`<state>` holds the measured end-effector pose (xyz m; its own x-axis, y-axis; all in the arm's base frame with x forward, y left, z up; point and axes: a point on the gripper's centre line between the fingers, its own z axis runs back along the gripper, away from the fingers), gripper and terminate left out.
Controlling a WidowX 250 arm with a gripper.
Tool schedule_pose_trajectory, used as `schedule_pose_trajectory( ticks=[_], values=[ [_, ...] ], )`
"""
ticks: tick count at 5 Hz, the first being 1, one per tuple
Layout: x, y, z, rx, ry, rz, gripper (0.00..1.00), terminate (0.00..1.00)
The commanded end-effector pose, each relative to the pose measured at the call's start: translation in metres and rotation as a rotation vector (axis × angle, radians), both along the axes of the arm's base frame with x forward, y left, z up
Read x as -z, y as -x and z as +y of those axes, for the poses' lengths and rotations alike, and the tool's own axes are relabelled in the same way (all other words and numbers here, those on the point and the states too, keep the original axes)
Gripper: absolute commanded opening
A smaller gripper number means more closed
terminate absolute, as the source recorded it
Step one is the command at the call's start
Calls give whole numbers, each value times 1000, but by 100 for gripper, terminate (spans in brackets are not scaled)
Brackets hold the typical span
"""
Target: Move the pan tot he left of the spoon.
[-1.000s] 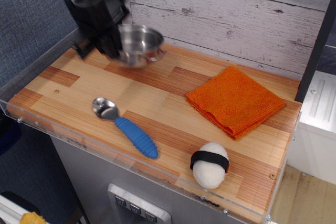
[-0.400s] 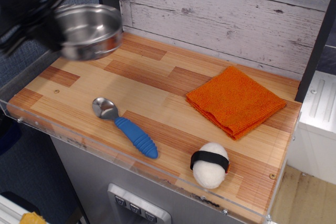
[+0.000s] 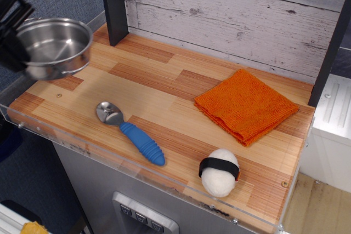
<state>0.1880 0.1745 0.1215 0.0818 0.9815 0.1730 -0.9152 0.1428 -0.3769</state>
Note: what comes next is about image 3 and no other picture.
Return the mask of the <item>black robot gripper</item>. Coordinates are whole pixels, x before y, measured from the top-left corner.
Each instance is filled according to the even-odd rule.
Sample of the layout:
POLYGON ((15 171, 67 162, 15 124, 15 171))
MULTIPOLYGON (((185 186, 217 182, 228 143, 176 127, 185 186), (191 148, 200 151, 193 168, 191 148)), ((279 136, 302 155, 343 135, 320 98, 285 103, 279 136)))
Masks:
POLYGON ((19 28, 34 12, 26 0, 1 0, 1 65, 13 72, 26 70, 30 56, 17 37, 19 28))

